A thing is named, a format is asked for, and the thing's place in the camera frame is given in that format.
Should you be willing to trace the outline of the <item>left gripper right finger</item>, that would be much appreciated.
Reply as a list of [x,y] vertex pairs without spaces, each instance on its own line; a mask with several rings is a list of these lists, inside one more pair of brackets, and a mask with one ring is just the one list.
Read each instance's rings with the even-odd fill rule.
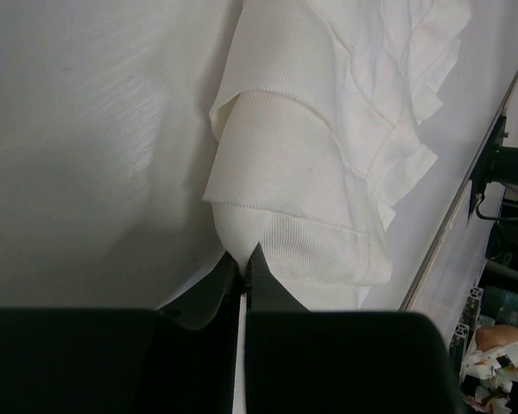
[[424,315],[311,311],[268,268],[247,265],[248,413],[459,413],[447,348]]

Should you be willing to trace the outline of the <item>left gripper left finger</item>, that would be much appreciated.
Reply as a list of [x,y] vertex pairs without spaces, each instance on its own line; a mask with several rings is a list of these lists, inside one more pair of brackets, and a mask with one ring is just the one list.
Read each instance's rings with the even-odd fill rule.
[[0,413],[228,413],[240,305],[225,255],[159,310],[0,308]]

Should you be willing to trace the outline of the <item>cream pleated skirt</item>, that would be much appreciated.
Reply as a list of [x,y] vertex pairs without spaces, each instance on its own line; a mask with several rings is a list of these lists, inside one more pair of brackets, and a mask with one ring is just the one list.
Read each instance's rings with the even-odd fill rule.
[[238,260],[261,245],[291,284],[381,285],[393,206],[436,155],[467,1],[247,1],[210,111],[204,198]]

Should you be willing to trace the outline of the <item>clutter beyond table edge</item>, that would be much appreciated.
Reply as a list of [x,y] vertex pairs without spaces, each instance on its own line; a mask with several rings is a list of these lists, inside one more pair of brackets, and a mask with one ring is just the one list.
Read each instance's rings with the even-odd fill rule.
[[518,222],[494,223],[486,263],[452,341],[466,413],[518,413]]

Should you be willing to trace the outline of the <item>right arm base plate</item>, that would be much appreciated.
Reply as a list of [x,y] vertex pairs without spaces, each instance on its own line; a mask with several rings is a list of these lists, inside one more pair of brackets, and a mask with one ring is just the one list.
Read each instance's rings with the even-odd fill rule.
[[508,136],[506,123],[506,116],[500,115],[496,119],[469,177],[471,182],[469,213],[476,213],[476,216],[484,221],[518,222],[518,216],[485,216],[480,211],[488,184],[518,185],[518,147],[503,145],[504,139]]

